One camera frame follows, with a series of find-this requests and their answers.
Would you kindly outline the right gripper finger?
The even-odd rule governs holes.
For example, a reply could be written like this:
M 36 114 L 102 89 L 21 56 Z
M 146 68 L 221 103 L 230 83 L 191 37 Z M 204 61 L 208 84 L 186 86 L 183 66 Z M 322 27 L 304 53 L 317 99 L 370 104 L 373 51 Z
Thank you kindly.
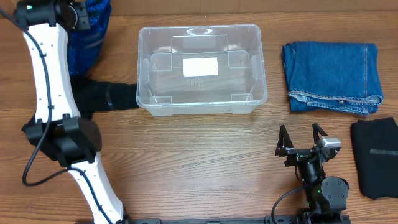
M 294 145 L 292 144 L 292 141 L 289 137 L 289 134 L 285 128 L 284 125 L 280 126 L 279 129 L 279 140 L 276 146 L 276 149 L 281 150 L 281 149 L 288 149 L 291 150 L 294 148 Z
M 313 129 L 313 140 L 315 144 L 320 140 L 321 136 L 327 136 L 327 133 L 324 132 L 324 130 L 320 127 L 318 123 L 313 123 L 312 129 Z

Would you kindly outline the blue green sequin cloth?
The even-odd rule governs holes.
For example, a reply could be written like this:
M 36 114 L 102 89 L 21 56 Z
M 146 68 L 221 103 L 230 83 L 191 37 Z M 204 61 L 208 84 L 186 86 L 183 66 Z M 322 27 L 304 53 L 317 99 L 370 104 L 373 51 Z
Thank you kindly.
M 68 43 L 70 76 L 84 76 L 101 52 L 112 11 L 110 0 L 85 1 L 90 29 L 71 32 Z

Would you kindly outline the large black cloth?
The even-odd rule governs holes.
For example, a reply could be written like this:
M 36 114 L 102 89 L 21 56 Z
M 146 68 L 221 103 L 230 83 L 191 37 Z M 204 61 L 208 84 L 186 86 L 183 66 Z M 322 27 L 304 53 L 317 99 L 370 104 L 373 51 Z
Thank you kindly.
M 397 124 L 394 118 L 351 125 L 359 189 L 370 199 L 397 197 Z

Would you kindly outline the black cloth with grey band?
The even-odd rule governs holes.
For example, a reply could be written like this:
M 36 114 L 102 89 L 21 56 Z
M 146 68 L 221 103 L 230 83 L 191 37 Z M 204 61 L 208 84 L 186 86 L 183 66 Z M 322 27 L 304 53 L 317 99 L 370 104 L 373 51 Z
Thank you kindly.
M 136 84 L 99 82 L 71 77 L 73 97 L 81 117 L 91 120 L 93 113 L 138 108 Z

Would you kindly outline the small black cloth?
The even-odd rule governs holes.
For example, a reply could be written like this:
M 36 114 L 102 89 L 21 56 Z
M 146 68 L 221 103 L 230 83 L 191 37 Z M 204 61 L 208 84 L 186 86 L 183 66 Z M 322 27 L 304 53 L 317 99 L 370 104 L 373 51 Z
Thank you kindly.
M 24 124 L 21 127 L 21 131 L 25 133 L 26 129 L 31 127 L 31 126 L 35 126 L 35 116 L 34 115 L 31 117 L 31 119 L 26 124 Z

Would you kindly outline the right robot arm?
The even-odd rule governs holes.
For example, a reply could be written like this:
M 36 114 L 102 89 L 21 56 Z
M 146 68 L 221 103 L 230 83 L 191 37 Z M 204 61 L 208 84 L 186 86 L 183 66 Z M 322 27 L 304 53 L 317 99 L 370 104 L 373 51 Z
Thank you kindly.
M 271 214 L 265 217 L 270 223 L 350 223 L 349 216 L 343 215 L 346 210 L 346 200 L 349 195 L 349 183 L 340 177 L 327 177 L 323 168 L 324 163 L 335 158 L 341 149 L 341 141 L 327 135 L 319 124 L 312 124 L 312 147 L 296 149 L 292 144 L 284 125 L 279 129 L 279 140 L 275 149 L 277 157 L 284 157 L 286 167 L 295 168 L 295 176 L 302 186 L 283 194 L 273 204 Z M 278 204 L 287 196 L 304 191 L 307 207 L 296 211 L 294 215 L 277 216 Z

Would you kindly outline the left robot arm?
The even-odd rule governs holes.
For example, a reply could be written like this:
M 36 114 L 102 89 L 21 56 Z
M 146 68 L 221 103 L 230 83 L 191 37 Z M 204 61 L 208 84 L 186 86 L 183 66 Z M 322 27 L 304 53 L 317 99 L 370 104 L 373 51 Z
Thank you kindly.
M 67 62 L 70 31 L 91 27 L 84 2 L 19 1 L 14 17 L 24 33 L 32 60 L 36 110 L 34 123 L 25 130 L 35 146 L 59 162 L 80 186 L 94 223 L 131 223 L 105 173 L 98 125 L 81 117 L 72 93 Z

